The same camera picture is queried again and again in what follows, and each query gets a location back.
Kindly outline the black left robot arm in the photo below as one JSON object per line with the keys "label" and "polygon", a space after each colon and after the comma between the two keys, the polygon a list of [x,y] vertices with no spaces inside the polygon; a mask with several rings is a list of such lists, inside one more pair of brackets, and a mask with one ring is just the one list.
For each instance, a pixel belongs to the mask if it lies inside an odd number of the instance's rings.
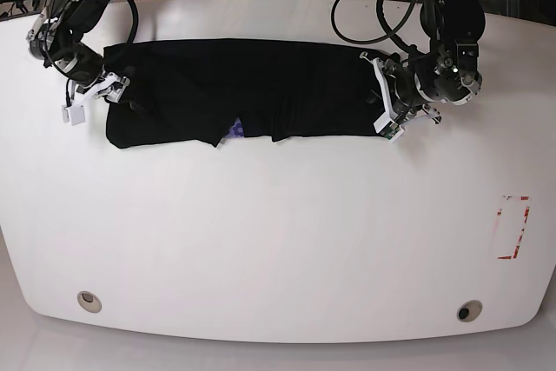
{"label": "black left robot arm", "polygon": [[429,38],[429,51],[423,53],[399,37],[400,25],[389,26],[384,3],[376,1],[384,37],[406,57],[379,58],[363,52],[360,58],[372,66],[380,89],[382,112],[374,121],[374,130],[394,141],[408,124],[420,119],[440,123],[435,103],[464,105],[480,93],[479,40],[486,17],[480,0],[412,0],[412,6],[422,4],[420,25]]}

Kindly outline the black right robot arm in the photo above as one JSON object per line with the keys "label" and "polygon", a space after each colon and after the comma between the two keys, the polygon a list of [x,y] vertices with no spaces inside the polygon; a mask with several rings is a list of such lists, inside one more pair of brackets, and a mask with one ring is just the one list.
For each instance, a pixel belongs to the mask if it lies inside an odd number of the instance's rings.
{"label": "black right robot arm", "polygon": [[135,41],[139,13],[135,0],[126,0],[132,24],[124,45],[108,58],[82,42],[100,21],[111,0],[47,0],[43,11],[28,32],[30,54],[53,67],[68,80],[66,108],[73,106],[73,94],[81,90],[86,97],[102,97],[119,103],[130,84],[129,75],[107,71]]}

